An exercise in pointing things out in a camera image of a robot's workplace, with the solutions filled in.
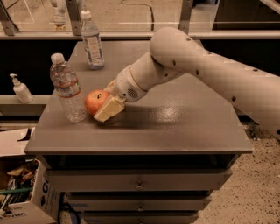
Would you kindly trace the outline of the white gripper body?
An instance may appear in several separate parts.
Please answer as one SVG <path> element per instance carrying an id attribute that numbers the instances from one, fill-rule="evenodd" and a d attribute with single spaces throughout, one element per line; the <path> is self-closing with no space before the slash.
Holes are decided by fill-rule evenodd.
<path id="1" fill-rule="evenodd" d="M 114 92 L 127 102 L 137 102 L 147 95 L 136 83 L 131 66 L 125 67 L 115 78 Z"/>

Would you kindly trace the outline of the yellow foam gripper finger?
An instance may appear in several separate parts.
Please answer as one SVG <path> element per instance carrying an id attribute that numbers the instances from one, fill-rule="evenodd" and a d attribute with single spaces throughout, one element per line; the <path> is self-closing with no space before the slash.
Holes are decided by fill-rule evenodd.
<path id="1" fill-rule="evenodd" d="M 125 99 L 118 95 L 110 95 L 103 103 L 101 108 L 95 113 L 94 119 L 99 122 L 105 122 L 109 118 L 119 114 L 124 110 Z"/>
<path id="2" fill-rule="evenodd" d="M 109 94 L 113 95 L 115 93 L 115 84 L 116 80 L 112 80 L 105 88 L 104 91 L 108 92 Z"/>

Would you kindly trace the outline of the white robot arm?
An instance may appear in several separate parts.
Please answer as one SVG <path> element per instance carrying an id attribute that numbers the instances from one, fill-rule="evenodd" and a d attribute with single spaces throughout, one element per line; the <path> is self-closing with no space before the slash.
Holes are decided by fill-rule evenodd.
<path id="1" fill-rule="evenodd" d="M 274 137 L 280 137 L 280 77 L 209 52 L 183 31 L 154 33 L 150 50 L 126 66 L 104 90 L 108 98 L 94 119 L 105 122 L 137 102 L 156 85 L 188 73 L 232 103 Z"/>

